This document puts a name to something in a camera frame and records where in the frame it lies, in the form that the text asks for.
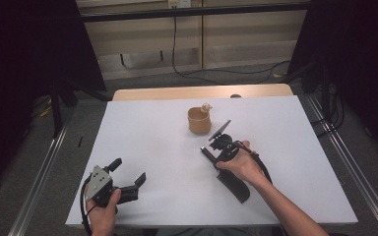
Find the table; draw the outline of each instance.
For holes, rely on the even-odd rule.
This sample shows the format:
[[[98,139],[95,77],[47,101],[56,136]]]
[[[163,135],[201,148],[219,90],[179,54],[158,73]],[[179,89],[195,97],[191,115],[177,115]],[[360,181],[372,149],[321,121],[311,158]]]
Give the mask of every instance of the table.
[[[221,98],[232,94],[243,98]],[[140,198],[118,206],[117,224],[279,224],[254,189],[250,187],[250,199],[240,204],[216,179],[218,173],[199,150],[208,144],[208,137],[193,135],[187,128],[185,112],[204,101],[214,107],[212,132],[231,119],[225,132],[235,139],[248,139],[261,154],[275,186],[317,222],[357,222],[300,102],[287,85],[126,89],[113,100],[107,105],[84,179],[96,164],[104,166],[117,157],[123,164],[111,173],[114,185],[131,185],[147,173]],[[79,196],[66,224],[80,225],[78,205]]]

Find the gray floor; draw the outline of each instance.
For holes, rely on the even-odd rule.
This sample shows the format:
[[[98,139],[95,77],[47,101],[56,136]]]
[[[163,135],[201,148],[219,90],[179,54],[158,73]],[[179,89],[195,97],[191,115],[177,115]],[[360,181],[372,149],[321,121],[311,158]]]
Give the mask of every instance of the gray floor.
[[[231,70],[257,71],[268,68],[269,65],[252,65],[230,68]],[[287,64],[282,64],[274,70],[274,74],[282,75]],[[161,74],[149,77],[106,81],[108,95],[117,89],[153,88],[153,87],[182,87],[182,86],[209,86],[213,83],[199,80],[220,82],[221,84],[256,84],[267,79],[268,74],[240,75],[225,72],[205,72],[197,75],[198,79],[182,78],[176,74]],[[271,77],[267,83],[275,83],[279,79]],[[308,98],[300,88],[300,80],[291,85],[292,90],[302,102],[310,121],[318,120]],[[71,204],[75,197],[80,179],[83,175],[89,155],[95,141],[95,135],[103,117],[106,103],[97,101],[78,92],[79,104],[74,108],[63,107],[63,117],[69,119],[63,143],[57,151],[45,183],[37,196],[36,205],[26,222],[26,227],[20,235],[86,235],[83,230],[70,228],[64,225]],[[0,188],[0,235],[7,235],[19,210],[25,203],[34,178],[39,172],[41,163],[47,155],[53,140],[51,114],[36,117],[32,120],[30,131],[26,135],[16,156],[2,176]],[[315,127],[319,134],[321,126]],[[367,181],[378,194],[378,141],[366,135],[365,126],[353,113],[346,108],[346,119],[339,129],[339,133],[349,151],[354,156],[358,166],[367,178]],[[345,193],[355,211],[358,223],[354,225],[325,226],[329,232],[346,233],[348,235],[378,235],[378,218],[373,208],[362,196],[358,184],[333,146],[330,137],[320,139]],[[140,229],[121,228],[118,235],[142,235]]]

